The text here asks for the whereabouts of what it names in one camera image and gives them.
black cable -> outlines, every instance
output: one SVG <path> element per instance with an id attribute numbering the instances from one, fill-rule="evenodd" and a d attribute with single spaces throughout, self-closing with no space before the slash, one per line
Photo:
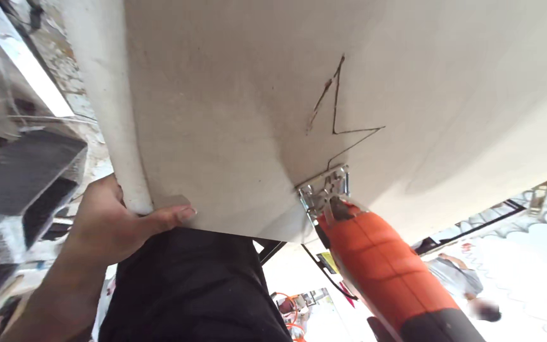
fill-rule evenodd
<path id="1" fill-rule="evenodd" d="M 318 262 L 318 260 L 315 259 L 315 257 L 311 254 L 311 252 L 308 250 L 308 248 L 301 244 L 301 246 L 303 247 L 303 249 L 309 254 L 309 257 L 312 258 L 312 261 L 315 262 L 315 264 L 318 266 L 318 268 L 320 268 L 320 271 L 322 271 L 322 273 L 324 273 L 324 276 L 326 276 L 328 278 L 328 280 L 330 281 L 331 284 L 333 284 L 335 286 L 335 288 L 337 288 L 339 290 L 339 292 L 343 293 L 344 296 L 346 296 L 347 298 L 349 299 L 353 299 L 355 301 L 358 300 L 358 297 L 356 296 L 352 296 L 351 294 L 343 291 L 339 285 L 335 284 L 334 281 L 332 281 L 332 279 L 330 278 L 330 276 L 328 275 L 328 273 L 324 270 L 324 265 L 322 264 L 322 262 Z"/>

white surface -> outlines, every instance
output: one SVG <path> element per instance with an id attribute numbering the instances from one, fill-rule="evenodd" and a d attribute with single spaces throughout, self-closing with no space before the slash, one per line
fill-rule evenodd
<path id="1" fill-rule="evenodd" d="M 0 46 L 54 116 L 73 116 L 69 104 L 0 7 Z"/>
<path id="2" fill-rule="evenodd" d="M 128 200 L 142 161 L 194 228 L 305 240 L 293 186 L 363 137 L 330 134 L 333 91 L 308 131 L 343 54 L 338 130 L 386 128 L 335 162 L 407 242 L 547 180 L 547 1 L 125 6 L 73 3 L 69 36 Z"/>
<path id="3" fill-rule="evenodd" d="M 63 2 L 68 38 L 122 186 L 124 203 L 137 214 L 149 214 L 153 205 L 136 143 L 122 1 Z"/>

drawn line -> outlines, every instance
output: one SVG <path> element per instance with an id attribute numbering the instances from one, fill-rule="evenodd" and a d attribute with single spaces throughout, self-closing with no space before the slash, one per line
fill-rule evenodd
<path id="1" fill-rule="evenodd" d="M 328 159 L 328 164 L 326 165 L 326 171 L 330 170 L 330 162 L 332 162 L 333 159 L 337 158 L 338 156 L 344 154 L 345 152 L 349 151 L 352 147 L 356 146 L 357 144 L 360 144 L 361 142 L 363 142 L 364 140 L 367 140 L 369 136 L 377 133 L 379 130 L 385 128 L 385 126 L 383 127 L 379 127 L 379 128 L 371 128 L 373 130 L 372 133 L 369 133 L 367 136 L 363 137 L 362 139 L 358 140 L 357 143 L 353 144 L 352 146 L 346 148 L 345 150 L 339 152 L 338 154 L 336 154 L 334 157 L 332 157 L 331 159 Z"/>
<path id="2" fill-rule="evenodd" d="M 309 131 L 314 128 L 314 120 L 315 116 L 318 115 L 318 109 L 320 109 L 320 104 L 322 103 L 322 99 L 324 98 L 324 95 L 326 95 L 326 92 L 328 92 L 328 89 L 330 88 L 330 85 L 332 84 L 332 79 L 328 79 L 326 81 L 326 84 L 324 85 L 324 91 L 322 92 L 322 95 L 320 95 L 320 98 L 318 99 L 318 102 L 314 106 L 314 114 L 312 114 L 311 120 L 309 120 L 308 129 L 305 132 L 305 135 L 309 134 Z"/>

